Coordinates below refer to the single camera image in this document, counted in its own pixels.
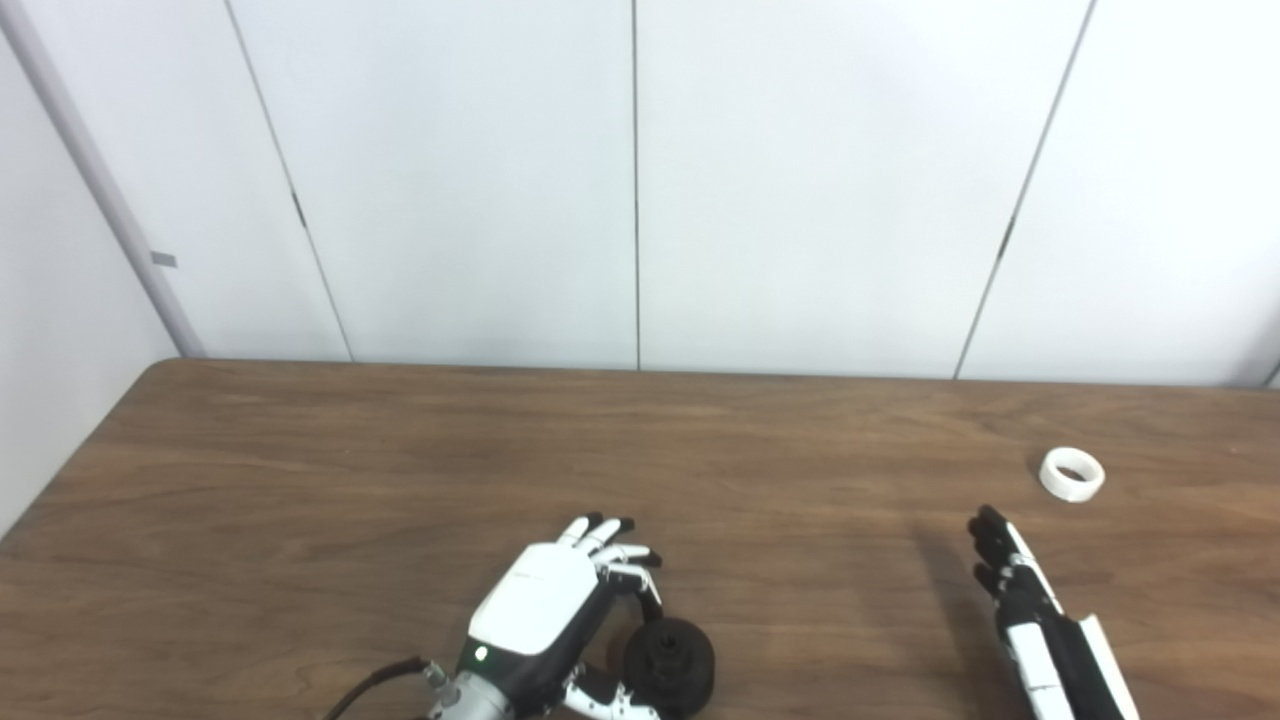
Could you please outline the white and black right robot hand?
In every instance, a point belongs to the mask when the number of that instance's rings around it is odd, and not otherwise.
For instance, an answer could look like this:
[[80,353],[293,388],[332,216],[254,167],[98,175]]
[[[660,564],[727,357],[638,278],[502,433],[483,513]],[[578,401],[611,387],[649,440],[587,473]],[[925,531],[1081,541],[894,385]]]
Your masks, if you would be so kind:
[[1018,528],[984,503],[966,524],[973,575],[1036,719],[1138,719],[1137,703],[1096,615],[1070,618]]

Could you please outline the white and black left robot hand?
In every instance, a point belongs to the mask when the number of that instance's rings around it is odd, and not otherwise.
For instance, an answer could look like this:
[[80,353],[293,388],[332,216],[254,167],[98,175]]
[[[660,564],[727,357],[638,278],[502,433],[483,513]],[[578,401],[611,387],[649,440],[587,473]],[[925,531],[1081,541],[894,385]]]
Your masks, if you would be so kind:
[[652,569],[660,556],[617,542],[631,518],[588,512],[554,541],[529,544],[470,619],[451,697],[434,719],[532,719],[567,708],[588,719],[660,719],[627,684],[582,655],[614,603],[632,596],[643,619],[663,603]]

